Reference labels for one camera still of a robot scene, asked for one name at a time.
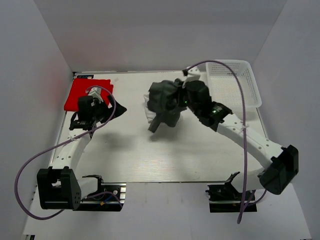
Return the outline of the white t-shirt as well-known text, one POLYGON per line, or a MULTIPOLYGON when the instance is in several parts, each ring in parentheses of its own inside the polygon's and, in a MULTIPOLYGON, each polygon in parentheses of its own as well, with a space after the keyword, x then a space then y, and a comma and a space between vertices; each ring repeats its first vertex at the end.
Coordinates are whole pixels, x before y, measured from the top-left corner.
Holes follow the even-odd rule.
POLYGON ((145 112, 145 116, 146 116, 146 118, 147 118, 147 122, 148 122, 149 124, 151 124, 152 121, 154 120, 154 118, 156 117, 156 113, 153 112, 153 111, 150 111, 150 110, 148 109, 148 101, 149 101, 149 99, 150 99, 150 98, 149 98, 149 93, 144 94, 144 95, 143 95, 143 98, 144 98, 143 109, 144 109, 144 112, 145 112))

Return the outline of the dark grey t-shirt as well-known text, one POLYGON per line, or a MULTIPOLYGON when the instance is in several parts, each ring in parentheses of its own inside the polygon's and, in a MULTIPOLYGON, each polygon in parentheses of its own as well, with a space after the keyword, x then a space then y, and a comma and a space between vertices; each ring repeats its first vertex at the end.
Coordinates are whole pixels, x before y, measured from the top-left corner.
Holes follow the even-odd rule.
POLYGON ((175 94, 178 86, 175 81, 163 80, 153 82, 148 90, 149 101, 147 107, 150 111, 156 113, 155 118, 149 124, 148 130, 155 133, 160 124, 166 124, 168 127, 175 127, 181 116, 181 111, 176 111, 175 94))

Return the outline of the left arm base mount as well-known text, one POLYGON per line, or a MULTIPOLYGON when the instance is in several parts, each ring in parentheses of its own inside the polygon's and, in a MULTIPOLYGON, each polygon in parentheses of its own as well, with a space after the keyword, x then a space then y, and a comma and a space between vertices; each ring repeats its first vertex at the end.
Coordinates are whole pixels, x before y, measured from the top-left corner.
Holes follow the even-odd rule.
POLYGON ((100 175, 86 175, 78 180, 81 197, 77 211, 120 212, 125 203, 126 183, 104 182, 100 175))

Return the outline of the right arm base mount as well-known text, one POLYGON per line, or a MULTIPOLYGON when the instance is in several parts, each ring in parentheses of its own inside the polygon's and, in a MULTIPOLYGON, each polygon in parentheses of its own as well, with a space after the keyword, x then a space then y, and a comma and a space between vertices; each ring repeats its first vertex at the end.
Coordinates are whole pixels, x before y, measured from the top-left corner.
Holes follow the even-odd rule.
POLYGON ((209 197, 210 213, 239 213, 242 193, 233 186, 232 181, 240 172, 235 172, 223 184, 211 184, 205 191, 209 197))

